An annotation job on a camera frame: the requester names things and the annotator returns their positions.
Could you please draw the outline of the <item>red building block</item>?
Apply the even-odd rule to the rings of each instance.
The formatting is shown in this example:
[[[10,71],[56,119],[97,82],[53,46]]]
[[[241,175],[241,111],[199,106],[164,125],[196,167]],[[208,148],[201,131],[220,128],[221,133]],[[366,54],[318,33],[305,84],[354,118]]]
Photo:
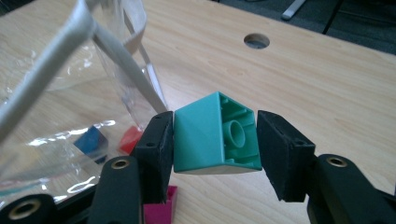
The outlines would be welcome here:
[[[119,143],[119,150],[131,154],[140,140],[143,131],[135,126],[130,127],[123,135]]]

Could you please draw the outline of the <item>magenta building block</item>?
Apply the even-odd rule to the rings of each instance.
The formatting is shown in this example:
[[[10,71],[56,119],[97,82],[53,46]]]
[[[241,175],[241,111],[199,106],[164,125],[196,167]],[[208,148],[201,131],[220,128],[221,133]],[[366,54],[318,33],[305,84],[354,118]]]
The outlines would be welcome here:
[[[144,205],[145,224],[172,224],[177,207],[177,186],[169,186],[165,203]]]

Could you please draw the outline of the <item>white desk frame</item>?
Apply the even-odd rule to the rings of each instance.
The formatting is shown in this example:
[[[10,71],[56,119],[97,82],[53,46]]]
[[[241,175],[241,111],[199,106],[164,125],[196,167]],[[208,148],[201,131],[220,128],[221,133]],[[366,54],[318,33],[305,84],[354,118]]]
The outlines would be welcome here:
[[[294,0],[292,4],[282,13],[281,19],[284,21],[289,21],[301,8],[306,0]]]

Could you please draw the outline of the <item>teal sloped building block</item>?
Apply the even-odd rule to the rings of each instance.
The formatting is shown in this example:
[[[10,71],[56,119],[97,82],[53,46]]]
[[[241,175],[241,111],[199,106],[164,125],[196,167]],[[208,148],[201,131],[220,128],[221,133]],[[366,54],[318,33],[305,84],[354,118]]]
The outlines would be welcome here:
[[[174,171],[228,175],[262,169],[254,112],[214,92],[175,111]]]

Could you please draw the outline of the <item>blue building block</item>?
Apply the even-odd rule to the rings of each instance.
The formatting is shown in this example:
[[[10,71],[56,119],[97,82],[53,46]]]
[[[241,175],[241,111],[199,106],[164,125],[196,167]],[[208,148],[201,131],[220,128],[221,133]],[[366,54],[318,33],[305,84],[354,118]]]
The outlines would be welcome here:
[[[83,154],[89,156],[97,164],[106,160],[106,152],[108,148],[108,140],[94,126],[91,126],[78,140],[74,142]]]

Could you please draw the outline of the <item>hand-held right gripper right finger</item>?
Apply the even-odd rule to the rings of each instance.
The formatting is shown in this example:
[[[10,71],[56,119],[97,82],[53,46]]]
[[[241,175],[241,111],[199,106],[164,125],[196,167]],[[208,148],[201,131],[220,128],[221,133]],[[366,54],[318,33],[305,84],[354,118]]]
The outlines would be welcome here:
[[[258,111],[257,137],[262,167],[280,201],[303,201],[305,169],[316,145],[282,116]]]

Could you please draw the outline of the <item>clear plastic bag white trim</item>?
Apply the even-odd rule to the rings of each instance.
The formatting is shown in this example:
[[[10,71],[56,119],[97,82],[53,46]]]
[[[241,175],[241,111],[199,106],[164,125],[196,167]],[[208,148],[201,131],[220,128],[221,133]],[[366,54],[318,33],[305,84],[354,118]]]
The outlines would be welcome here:
[[[74,142],[91,126],[120,155],[132,126],[167,109],[142,45],[142,0],[72,0],[21,32],[0,22],[0,210],[26,195],[62,202],[97,184],[103,163]]]

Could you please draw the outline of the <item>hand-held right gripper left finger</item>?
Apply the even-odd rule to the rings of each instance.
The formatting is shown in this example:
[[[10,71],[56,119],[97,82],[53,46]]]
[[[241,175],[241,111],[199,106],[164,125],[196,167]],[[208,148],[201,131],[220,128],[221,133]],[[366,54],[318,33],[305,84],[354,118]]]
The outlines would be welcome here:
[[[154,116],[134,147],[143,204],[165,203],[173,166],[173,112]]]

